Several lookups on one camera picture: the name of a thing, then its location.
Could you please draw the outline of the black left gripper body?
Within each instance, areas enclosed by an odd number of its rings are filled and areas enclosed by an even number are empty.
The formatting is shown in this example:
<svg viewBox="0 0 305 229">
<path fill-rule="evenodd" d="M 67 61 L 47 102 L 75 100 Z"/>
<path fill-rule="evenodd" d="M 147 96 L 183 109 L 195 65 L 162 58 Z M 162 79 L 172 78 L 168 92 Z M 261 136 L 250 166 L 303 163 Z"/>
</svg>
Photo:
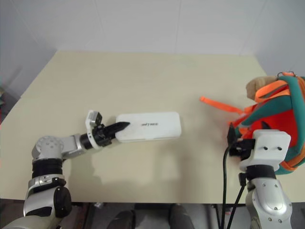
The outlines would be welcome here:
<svg viewBox="0 0 305 229">
<path fill-rule="evenodd" d="M 92 130 L 93 138 L 98 146 L 108 146 L 112 144 L 111 128 L 103 124 Z"/>
</svg>

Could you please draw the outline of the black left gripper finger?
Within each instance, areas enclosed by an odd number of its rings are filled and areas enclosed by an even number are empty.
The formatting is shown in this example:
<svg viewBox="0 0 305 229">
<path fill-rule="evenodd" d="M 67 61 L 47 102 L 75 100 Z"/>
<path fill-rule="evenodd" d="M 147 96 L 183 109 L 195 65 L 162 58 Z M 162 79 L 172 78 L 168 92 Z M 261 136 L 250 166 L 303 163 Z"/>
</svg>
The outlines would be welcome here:
<svg viewBox="0 0 305 229">
<path fill-rule="evenodd" d="M 117 132 L 124 130 L 127 126 L 129 126 L 129 122 L 117 122 L 112 125 L 105 127 L 105 135 L 107 137 L 115 137 Z"/>
</svg>

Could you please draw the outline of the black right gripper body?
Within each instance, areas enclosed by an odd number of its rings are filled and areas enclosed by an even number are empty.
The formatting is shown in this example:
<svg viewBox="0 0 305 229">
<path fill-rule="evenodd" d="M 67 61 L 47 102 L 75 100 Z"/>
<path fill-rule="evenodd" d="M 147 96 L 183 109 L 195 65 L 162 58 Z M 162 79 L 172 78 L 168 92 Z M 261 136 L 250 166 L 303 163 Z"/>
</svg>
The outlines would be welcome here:
<svg viewBox="0 0 305 229">
<path fill-rule="evenodd" d="M 251 151 L 254 149 L 255 139 L 243 139 L 232 144 L 229 150 L 229 156 L 240 158 L 241 161 L 250 157 Z"/>
</svg>

